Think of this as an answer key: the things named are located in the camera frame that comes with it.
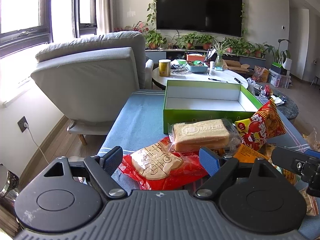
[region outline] screw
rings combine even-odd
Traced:
[[[203,189],[199,189],[196,192],[196,195],[198,197],[210,197],[212,195],[212,191],[209,189],[203,188]]]
[[[300,170],[302,168],[302,163],[297,163],[297,169]]]
[[[113,188],[109,191],[109,195],[114,198],[121,198],[125,195],[125,191],[122,188]]]

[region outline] armchair cushion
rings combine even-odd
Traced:
[[[50,43],[45,49],[36,54],[36,60],[43,62],[49,59],[71,54],[112,48],[131,47],[137,66],[140,89],[145,88],[145,38],[139,32],[116,32],[92,37],[78,38],[70,42]]]

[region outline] glass jar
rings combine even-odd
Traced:
[[[222,59],[222,54],[218,54],[217,58],[214,62],[215,67],[223,67],[223,59]]]

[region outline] cardboard box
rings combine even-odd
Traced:
[[[247,119],[261,103],[240,84],[168,80],[163,110],[163,130],[180,122],[228,118]]]
[[[198,56],[198,55],[192,55],[192,54],[187,54],[187,60],[188,61],[196,61],[196,60],[200,60],[202,62],[204,62],[205,56]]]
[[[259,66],[254,67],[254,71],[256,71],[258,68],[261,68]],[[260,76],[259,82],[264,82],[266,83],[268,80],[268,75],[269,75],[269,70],[265,69],[263,74]]]
[[[236,73],[246,74],[247,72],[249,72],[249,70],[247,69],[249,67],[250,65],[248,64],[241,65],[239,61],[223,60],[223,68],[232,70]]]

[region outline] curtain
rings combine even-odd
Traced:
[[[113,32],[116,28],[115,0],[96,0],[97,34]]]

